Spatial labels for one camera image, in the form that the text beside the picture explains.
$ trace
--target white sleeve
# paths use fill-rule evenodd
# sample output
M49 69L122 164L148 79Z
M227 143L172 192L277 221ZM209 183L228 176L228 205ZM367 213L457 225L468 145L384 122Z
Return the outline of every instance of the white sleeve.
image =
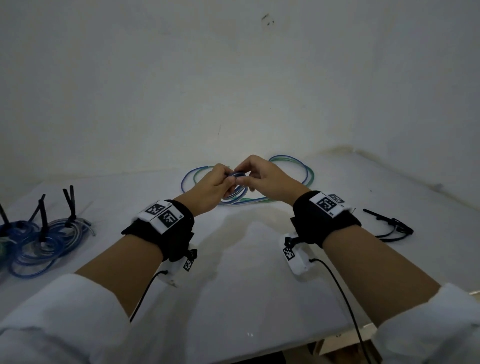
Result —
M68 274L0 323L0 363L101 363L105 349L119 347L129 329L112 292Z
M427 303L381 324L372 342L384 363L478 363L480 304L447 283Z

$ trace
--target white wall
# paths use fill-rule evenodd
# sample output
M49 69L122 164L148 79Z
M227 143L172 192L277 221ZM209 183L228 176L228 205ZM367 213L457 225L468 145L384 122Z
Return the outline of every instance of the white wall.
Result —
M389 4L353 144L480 207L480 2Z
M2 199L51 177L348 144L377 3L6 1Z

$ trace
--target white table surface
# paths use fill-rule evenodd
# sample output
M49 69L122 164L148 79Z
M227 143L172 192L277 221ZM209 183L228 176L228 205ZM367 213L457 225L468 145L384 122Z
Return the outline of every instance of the white table surface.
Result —
M373 233L386 223L368 208L395 217L415 233L391 245L440 283L480 289L480 213L354 154L320 155L304 161L315 172L313 189L334 192L357 210ZM294 177L302 171L282 164ZM178 195L186 170L125 174L43 183L7 211L26 219L46 193L48 219L67 217L62 188L73 184L77 215L97 235L43 276L20 280L0 272L0 318L61 274L74 272L121 237L121 230L156 198ZM351 328L346 305L328 272L318 266L295 277L278 248L293 231L286 204L220 206L195 220L191 243L199 250L189 273L176 276L178 288L156 280L147 294L122 358L143 363L235 361L321 339ZM318 247L312 250L321 258ZM361 324L368 318L354 302Z

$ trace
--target black wristband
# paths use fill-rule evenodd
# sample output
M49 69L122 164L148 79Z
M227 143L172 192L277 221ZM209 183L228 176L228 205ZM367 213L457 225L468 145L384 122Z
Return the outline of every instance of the black wristband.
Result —
M320 191L308 191L300 196L293 204L293 226L299 238L308 244L317 244L323 248L323 242L335 230L352 225L361 226L360 221L349 211L345 210L332 218L310 201Z
M129 227L123 230L123 235L135 235L150 243L157 245L163 254L163 261L170 258L175 262L188 251L188 245L192 239L192 228L195 220L190 210L182 203L175 200L165 200L171 202L183 214L175 225L163 234L159 233L149 222L136 219Z

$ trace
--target wristband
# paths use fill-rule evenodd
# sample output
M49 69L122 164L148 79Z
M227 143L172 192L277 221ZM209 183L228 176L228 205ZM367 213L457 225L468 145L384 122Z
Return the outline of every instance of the wristband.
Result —
M295 217L290 220L299 237L292 244L306 242L323 248L324 240L333 231L352 225L361 226L351 214L352 210L336 194L308 191L293 204Z
M158 200L138 213L132 224L123 230L157 245L163 261L175 262L188 254L194 218L190 210L175 200Z

